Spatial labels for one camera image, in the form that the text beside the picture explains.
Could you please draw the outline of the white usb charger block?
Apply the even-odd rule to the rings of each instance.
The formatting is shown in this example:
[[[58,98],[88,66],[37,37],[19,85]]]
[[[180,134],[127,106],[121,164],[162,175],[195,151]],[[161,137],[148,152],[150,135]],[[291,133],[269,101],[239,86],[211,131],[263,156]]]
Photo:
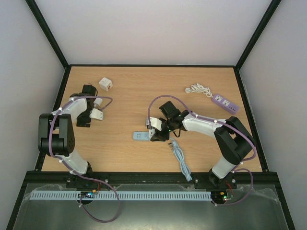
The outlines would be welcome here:
[[[150,129],[148,134],[149,138],[151,138],[154,134],[155,134],[155,129]]]

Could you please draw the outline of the white small charger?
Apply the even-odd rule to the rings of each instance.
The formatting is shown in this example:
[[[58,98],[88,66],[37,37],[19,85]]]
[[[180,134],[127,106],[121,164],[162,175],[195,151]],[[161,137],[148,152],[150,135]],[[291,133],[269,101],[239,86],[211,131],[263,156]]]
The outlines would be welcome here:
[[[94,100],[94,107],[97,108],[101,105],[101,103],[103,102],[103,99],[102,98],[96,98]]]

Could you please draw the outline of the white tiger cube socket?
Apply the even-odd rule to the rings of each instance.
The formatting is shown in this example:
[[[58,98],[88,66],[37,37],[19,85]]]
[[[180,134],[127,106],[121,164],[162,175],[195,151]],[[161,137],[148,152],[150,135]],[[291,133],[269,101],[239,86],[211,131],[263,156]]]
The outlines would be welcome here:
[[[104,91],[109,91],[112,87],[113,87],[113,83],[110,79],[103,77],[100,81],[99,81],[99,86],[101,89],[103,89]]]

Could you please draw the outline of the blue-grey power strip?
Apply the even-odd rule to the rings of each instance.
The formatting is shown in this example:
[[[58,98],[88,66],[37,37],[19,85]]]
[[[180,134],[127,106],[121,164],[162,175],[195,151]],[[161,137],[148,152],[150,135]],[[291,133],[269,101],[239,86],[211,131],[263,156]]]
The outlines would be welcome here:
[[[135,131],[133,132],[133,140],[135,141],[149,141],[151,139],[149,132]]]

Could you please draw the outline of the purple power strip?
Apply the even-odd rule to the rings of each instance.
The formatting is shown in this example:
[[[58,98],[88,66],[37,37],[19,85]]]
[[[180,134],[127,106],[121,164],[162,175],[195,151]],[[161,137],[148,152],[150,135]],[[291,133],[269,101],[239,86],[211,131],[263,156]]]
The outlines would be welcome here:
[[[229,101],[225,97],[221,96],[220,94],[215,94],[212,97],[212,102],[219,106],[220,108],[223,108],[227,112],[229,112],[232,115],[235,115],[239,111],[239,106],[235,103]]]

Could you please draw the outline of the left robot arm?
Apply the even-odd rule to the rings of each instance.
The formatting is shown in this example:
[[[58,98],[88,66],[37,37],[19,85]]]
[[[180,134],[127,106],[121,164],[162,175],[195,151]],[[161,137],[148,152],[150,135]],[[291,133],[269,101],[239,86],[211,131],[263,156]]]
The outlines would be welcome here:
[[[39,117],[39,151],[59,160],[74,175],[88,176],[93,172],[90,163],[75,148],[73,122],[76,121],[78,127],[90,127],[90,114],[97,94],[94,86],[85,84],[80,93],[71,95],[73,102],[69,105]]]

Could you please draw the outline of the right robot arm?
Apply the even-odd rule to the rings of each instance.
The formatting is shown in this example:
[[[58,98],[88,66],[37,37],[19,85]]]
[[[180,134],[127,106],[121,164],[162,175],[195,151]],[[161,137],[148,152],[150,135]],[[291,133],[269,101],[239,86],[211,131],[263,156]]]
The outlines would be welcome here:
[[[201,116],[188,108],[182,112],[171,101],[159,109],[165,118],[151,117],[151,107],[147,111],[145,125],[150,130],[150,141],[167,141],[170,133],[176,130],[197,132],[215,138],[222,156],[209,171],[208,180],[213,187],[221,187],[230,172],[257,154],[254,138],[235,116],[214,119]]]

